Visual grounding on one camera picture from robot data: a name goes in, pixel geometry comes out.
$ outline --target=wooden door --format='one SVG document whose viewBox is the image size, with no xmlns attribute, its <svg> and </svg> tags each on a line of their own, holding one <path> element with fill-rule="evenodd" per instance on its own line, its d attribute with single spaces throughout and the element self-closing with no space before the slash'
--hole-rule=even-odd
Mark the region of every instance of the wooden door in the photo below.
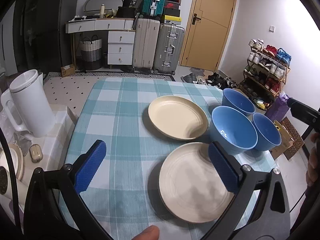
<svg viewBox="0 0 320 240">
<path fill-rule="evenodd" d="M 229 33 L 235 0 L 196 0 L 181 65 L 215 71 Z"/>
</svg>

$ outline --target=screw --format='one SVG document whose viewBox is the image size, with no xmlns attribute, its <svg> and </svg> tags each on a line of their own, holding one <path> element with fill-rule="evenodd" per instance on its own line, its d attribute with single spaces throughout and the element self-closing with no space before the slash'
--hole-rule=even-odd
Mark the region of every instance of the screw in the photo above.
<svg viewBox="0 0 320 240">
<path fill-rule="evenodd" d="M 244 171 L 251 171 L 251 167 L 249 166 L 249 165 L 243 165 L 242 166 L 242 169 L 244 170 Z"/>
<path fill-rule="evenodd" d="M 70 171 L 70 170 L 71 170 L 71 167 L 72 167 L 71 164 L 65 164 L 65 165 L 63 165 L 63 169 L 64 169 L 65 171 Z"/>
<path fill-rule="evenodd" d="M 273 171 L 273 173 L 275 173 L 275 174 L 277 174 L 277 175 L 280 174 L 280 170 L 279 170 L 278 168 L 275 168 L 275 169 L 273 169 L 272 171 Z"/>
</svg>

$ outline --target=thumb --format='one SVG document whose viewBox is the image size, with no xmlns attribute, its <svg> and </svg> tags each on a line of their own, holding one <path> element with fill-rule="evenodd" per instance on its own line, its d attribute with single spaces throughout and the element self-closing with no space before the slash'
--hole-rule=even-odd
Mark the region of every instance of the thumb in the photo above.
<svg viewBox="0 0 320 240">
<path fill-rule="evenodd" d="M 158 240 L 160 230 L 156 226 L 150 226 L 135 236 L 132 240 Z"/>
</svg>

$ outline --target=bottle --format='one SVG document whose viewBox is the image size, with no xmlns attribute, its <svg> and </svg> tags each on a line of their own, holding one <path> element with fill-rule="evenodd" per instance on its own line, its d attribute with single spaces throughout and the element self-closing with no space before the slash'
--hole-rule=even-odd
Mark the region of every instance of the bottle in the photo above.
<svg viewBox="0 0 320 240">
<path fill-rule="evenodd" d="M 101 8 L 100 8 L 100 19 L 103 19 L 103 16 L 104 16 L 104 4 L 101 5 Z"/>
</svg>

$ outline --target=purple gift bag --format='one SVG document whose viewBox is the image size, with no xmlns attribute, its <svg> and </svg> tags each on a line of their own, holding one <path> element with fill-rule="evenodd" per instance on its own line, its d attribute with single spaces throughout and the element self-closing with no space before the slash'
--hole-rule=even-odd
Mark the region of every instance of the purple gift bag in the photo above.
<svg viewBox="0 0 320 240">
<path fill-rule="evenodd" d="M 289 110 L 287 105 L 288 99 L 289 96 L 282 92 L 280 96 L 276 98 L 272 106 L 269 107 L 265 116 L 268 117 L 272 122 L 275 120 L 281 122 Z"/>
</svg>

